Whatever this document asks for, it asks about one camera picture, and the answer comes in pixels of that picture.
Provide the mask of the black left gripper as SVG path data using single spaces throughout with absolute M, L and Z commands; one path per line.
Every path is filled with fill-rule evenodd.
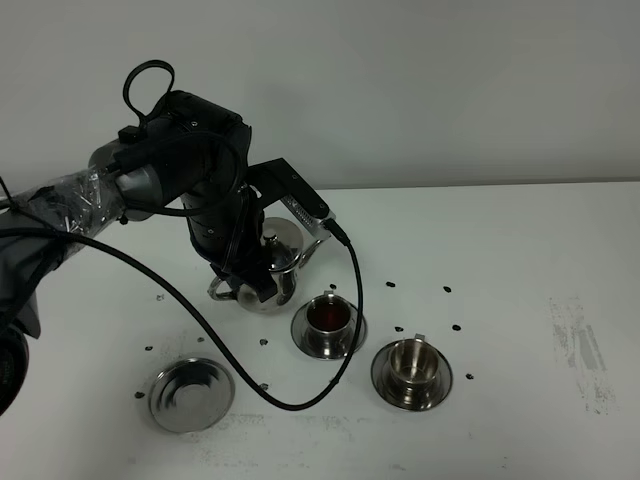
M 188 219 L 191 243 L 208 261 L 215 277 L 213 295 L 237 295 L 243 284 L 260 303 L 277 293 L 261 243 L 264 209 L 287 195 L 313 217 L 330 208 L 283 158 L 250 166 L 241 188 L 213 209 Z

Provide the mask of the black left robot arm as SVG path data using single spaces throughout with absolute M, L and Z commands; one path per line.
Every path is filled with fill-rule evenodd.
M 135 126 L 97 149 L 86 169 L 7 197 L 1 205 L 1 405 L 16 399 L 41 333 L 41 280 L 114 222 L 182 218 L 190 242 L 232 289 L 260 302 L 276 284 L 267 257 L 267 206 L 283 203 L 317 242 L 331 211 L 284 159 L 247 160 L 242 117 L 183 91 L 165 93 Z

